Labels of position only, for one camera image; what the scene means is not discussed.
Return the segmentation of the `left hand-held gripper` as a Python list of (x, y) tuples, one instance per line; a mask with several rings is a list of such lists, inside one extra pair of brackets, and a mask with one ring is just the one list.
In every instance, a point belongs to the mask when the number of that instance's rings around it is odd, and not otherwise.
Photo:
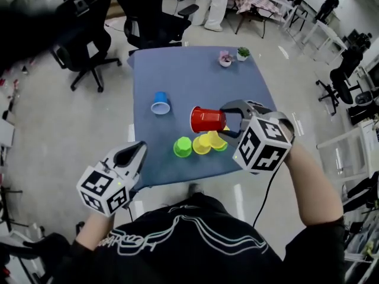
[(82, 202), (105, 217), (113, 216), (130, 203), (130, 192), (139, 180), (146, 156), (145, 141), (128, 142), (110, 150), (103, 161), (88, 166), (79, 179), (76, 188)]

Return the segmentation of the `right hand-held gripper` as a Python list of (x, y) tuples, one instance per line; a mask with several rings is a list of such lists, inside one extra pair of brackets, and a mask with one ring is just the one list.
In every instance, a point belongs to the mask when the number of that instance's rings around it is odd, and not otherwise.
[(283, 112), (241, 99), (224, 104), (223, 113), (239, 114), (240, 130), (218, 131), (228, 145), (236, 148), (233, 159), (250, 173), (276, 171), (290, 151), (294, 127)]

